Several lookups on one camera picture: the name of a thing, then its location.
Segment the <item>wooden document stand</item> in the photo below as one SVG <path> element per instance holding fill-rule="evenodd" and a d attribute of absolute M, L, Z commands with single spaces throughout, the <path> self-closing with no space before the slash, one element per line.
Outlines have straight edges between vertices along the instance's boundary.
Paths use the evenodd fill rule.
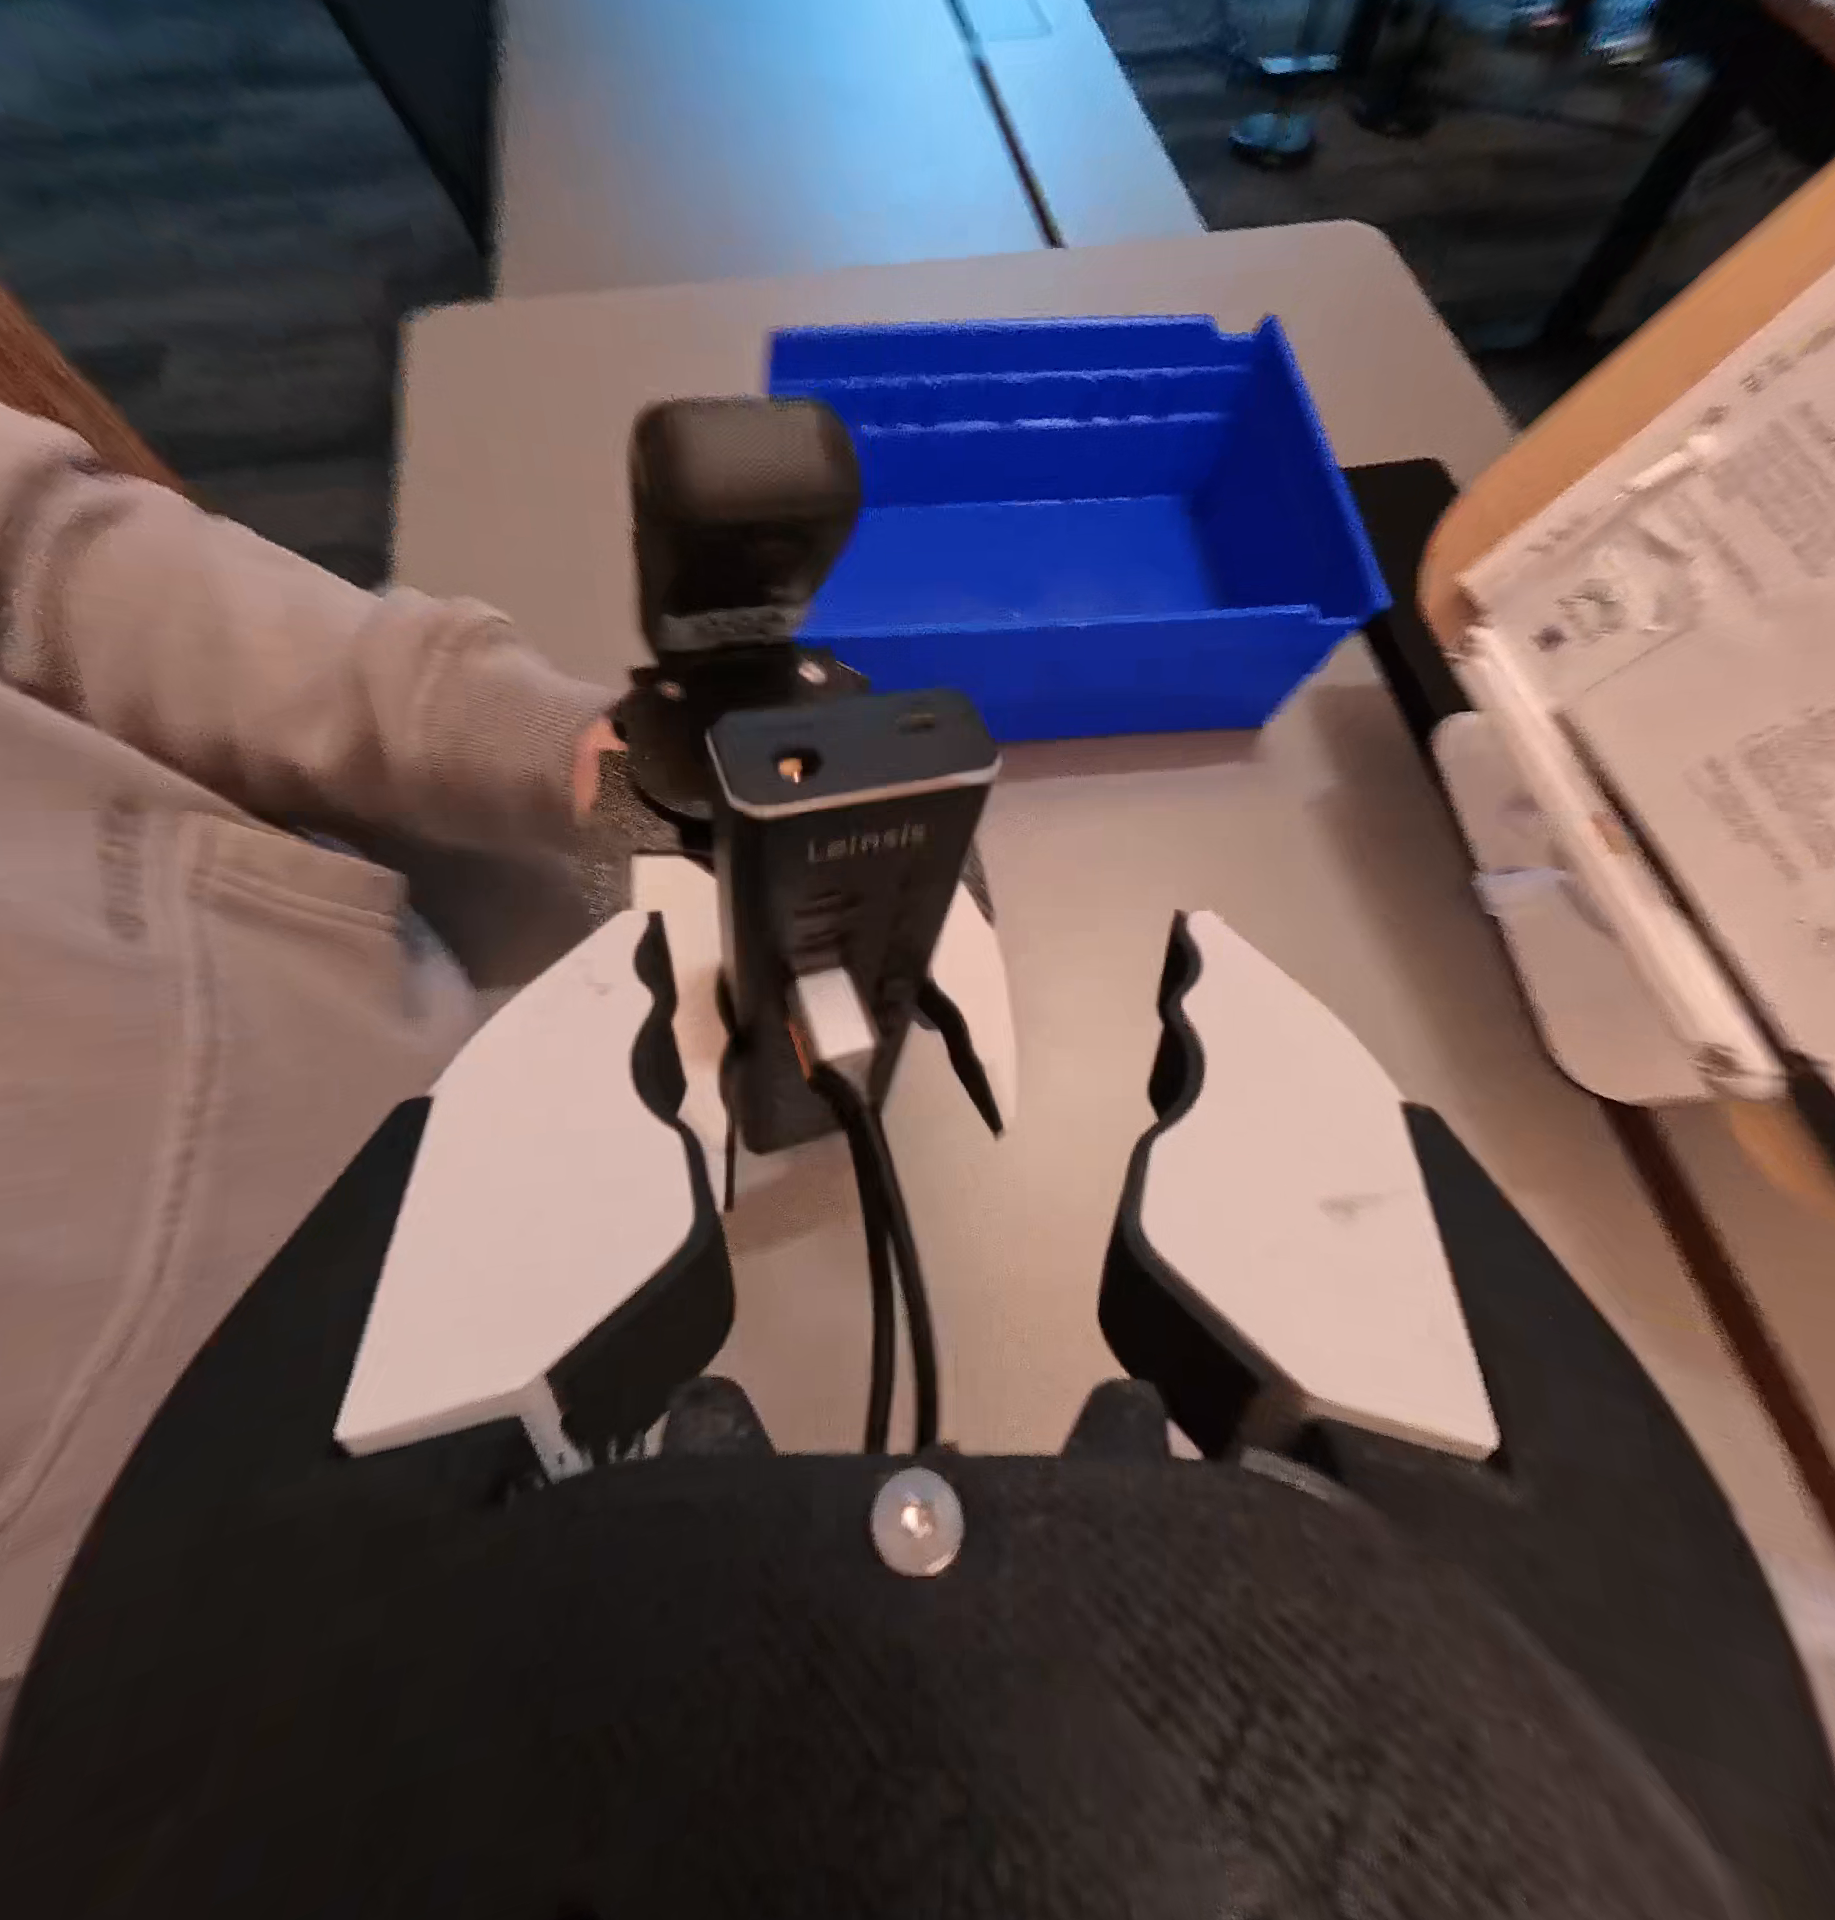
<path fill-rule="evenodd" d="M 1438 520 L 1417 606 L 1435 651 L 1469 690 L 1476 623 L 1460 577 L 1835 269 L 1835 161 L 1532 427 Z"/>

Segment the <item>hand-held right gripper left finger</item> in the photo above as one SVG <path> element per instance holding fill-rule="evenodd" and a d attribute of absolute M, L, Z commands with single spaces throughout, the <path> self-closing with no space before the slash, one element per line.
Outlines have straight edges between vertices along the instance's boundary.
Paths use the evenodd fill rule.
<path fill-rule="evenodd" d="M 642 1450 L 735 1320 L 656 910 L 586 937 L 443 1072 L 333 1440 L 516 1424 L 550 1481 Z"/>

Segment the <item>person's torso in beige hoodie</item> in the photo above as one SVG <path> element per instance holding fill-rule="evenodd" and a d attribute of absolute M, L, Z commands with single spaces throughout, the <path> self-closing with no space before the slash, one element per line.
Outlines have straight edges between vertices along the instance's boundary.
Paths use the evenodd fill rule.
<path fill-rule="evenodd" d="M 474 1017 L 398 873 L 0 683 L 0 1677 L 184 1363 Z"/>

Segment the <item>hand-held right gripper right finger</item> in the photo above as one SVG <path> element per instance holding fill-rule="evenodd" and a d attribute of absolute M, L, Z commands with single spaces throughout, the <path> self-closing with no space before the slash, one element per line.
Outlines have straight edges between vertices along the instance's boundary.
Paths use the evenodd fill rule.
<path fill-rule="evenodd" d="M 1472 1464 L 1501 1427 L 1412 1113 L 1369 1046 L 1211 910 L 1176 913 L 1101 1331 L 1205 1460 L 1324 1422 Z"/>

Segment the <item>printed paper sheet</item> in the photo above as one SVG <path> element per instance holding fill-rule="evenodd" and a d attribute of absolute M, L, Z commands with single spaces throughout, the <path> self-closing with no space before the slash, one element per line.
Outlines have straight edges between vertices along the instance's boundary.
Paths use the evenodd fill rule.
<path fill-rule="evenodd" d="M 1459 574 L 1459 680 L 1660 1042 L 1627 1102 L 1835 1099 L 1835 267 Z"/>

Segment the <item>grey table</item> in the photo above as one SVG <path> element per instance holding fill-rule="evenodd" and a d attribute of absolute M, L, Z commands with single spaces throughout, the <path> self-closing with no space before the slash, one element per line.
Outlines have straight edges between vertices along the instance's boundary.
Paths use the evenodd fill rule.
<path fill-rule="evenodd" d="M 494 95 L 497 298 L 1204 229 L 1079 2 L 510 2 Z"/>

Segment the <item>person's left forearm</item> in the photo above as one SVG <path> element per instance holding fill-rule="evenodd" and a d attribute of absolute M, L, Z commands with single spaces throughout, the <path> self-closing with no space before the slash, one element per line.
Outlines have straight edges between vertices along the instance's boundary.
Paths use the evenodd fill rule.
<path fill-rule="evenodd" d="M 569 854 L 611 698 L 499 611 L 356 587 L 0 402 L 0 685 L 267 820 Z"/>

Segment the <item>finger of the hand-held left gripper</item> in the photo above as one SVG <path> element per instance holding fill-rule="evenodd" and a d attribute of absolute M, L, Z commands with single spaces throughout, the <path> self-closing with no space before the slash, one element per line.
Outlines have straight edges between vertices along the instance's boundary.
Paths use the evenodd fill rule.
<path fill-rule="evenodd" d="M 940 1035 L 984 1127 L 1001 1140 L 1018 1103 L 1015 1009 L 1000 932 L 979 900 L 952 897 L 915 1011 Z"/>
<path fill-rule="evenodd" d="M 686 1078 L 683 1119 L 701 1144 L 717 1205 L 732 1209 L 737 1127 L 723 1090 L 732 1029 L 718 1003 L 717 880 L 689 854 L 634 854 L 630 905 L 664 925 L 675 988 L 671 1033 Z"/>

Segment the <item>black cable white usb plug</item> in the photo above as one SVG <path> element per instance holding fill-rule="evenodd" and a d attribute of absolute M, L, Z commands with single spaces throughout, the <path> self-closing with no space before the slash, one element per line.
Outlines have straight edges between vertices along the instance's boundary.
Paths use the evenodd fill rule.
<path fill-rule="evenodd" d="M 865 1452 L 887 1452 L 891 1415 L 899 1377 L 899 1280 L 891 1211 L 881 1189 L 880 1152 L 871 1124 L 876 1026 L 846 969 L 804 973 L 791 983 L 791 1042 L 809 1089 L 833 1113 L 851 1158 L 863 1211 L 871 1345 L 866 1363 Z"/>

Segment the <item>blue plastic bin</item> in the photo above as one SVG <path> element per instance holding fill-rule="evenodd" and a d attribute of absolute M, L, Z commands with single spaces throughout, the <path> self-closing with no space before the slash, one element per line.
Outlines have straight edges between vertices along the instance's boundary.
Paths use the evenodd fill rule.
<path fill-rule="evenodd" d="M 1275 317 L 781 328 L 768 394 L 863 478 L 800 637 L 1001 743 L 1256 730 L 1389 606 Z"/>

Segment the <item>black silver edged usb hub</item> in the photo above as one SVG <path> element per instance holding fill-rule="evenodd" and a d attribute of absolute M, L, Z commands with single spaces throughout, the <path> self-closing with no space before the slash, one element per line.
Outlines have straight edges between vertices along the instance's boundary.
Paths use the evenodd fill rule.
<path fill-rule="evenodd" d="M 744 708 L 705 738 L 737 1143 L 778 1155 L 837 1130 L 791 1035 L 794 985 L 846 973 L 865 1089 L 883 1102 L 974 851 L 1000 746 L 952 687 Z"/>

